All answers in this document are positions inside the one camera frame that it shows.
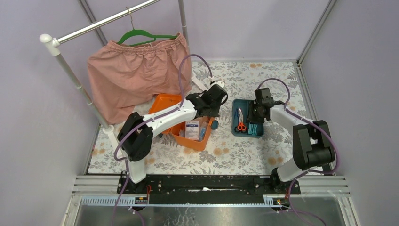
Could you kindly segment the teal divided tray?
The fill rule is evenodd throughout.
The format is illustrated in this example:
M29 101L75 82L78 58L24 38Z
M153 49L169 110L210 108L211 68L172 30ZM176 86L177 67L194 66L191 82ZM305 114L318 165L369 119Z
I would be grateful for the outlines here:
M243 113L243 117L244 117L244 124L246 126L246 128L248 128L248 124L249 122L247 121L247 116L248 116L248 106L249 106L249 102L250 101L254 101L254 100L245 100L245 99L235 99L233 100L232 103L232 123L231 123L231 132L234 136L237 137L251 137L251 138L261 138L264 135L264 127L263 124L259 124L258 125L258 135L254 136L254 135L249 135L248 134L248 129L246 133L239 133L239 132L235 132L235 126L234 126L234 112L236 107L237 108L241 108L242 113Z

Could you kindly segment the white blue medicine sachet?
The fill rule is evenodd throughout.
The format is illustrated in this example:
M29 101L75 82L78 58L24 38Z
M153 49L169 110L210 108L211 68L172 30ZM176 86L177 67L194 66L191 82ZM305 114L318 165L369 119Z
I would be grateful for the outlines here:
M199 121L186 121L184 137L186 139L198 141L200 138L200 122Z

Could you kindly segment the orange plastic medicine box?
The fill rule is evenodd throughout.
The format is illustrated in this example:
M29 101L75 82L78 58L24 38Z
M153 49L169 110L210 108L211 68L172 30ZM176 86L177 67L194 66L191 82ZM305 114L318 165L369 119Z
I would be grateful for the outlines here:
M155 113L161 110L165 110L178 104L180 100L181 97L179 95L159 94L155 98L155 101L149 109L148 113ZM166 129L159 134L159 137L166 134L172 135L178 145L196 151L204 151L206 149L211 131L217 129L218 125L214 126L214 124L216 124L216 119L214 117L200 117L196 119L196 121L199 121L199 138L197 140L185 137L185 122Z

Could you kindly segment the small orange scissors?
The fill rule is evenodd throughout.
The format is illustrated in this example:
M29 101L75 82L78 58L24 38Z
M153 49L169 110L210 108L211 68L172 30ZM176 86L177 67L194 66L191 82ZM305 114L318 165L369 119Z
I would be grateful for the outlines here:
M239 119L239 123L237 125L237 130L239 132L246 132L247 128L246 128L246 126L244 124L244 117L243 117L243 113L242 113L241 108L238 108L238 119Z

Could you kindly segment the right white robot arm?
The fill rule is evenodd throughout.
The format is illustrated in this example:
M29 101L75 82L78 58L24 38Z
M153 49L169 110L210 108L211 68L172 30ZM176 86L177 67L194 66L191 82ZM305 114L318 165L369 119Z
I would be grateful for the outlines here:
M293 157L272 171L270 188L276 194L288 189L288 181L315 167L335 161L327 122L312 121L289 113L282 101L275 101L269 88L255 90L255 100L249 105L248 121L264 123L272 121L285 128L292 136Z

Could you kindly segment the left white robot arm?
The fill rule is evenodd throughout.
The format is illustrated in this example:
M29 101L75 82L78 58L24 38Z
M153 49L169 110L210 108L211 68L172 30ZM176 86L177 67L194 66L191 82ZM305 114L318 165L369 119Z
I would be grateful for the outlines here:
M116 151L122 150L122 159L129 176L128 188L139 194L146 187L144 159L149 154L152 140L161 132L185 121L199 117L217 117L227 101L224 82L214 81L208 90L186 96L176 105L141 116L130 114L117 136Z

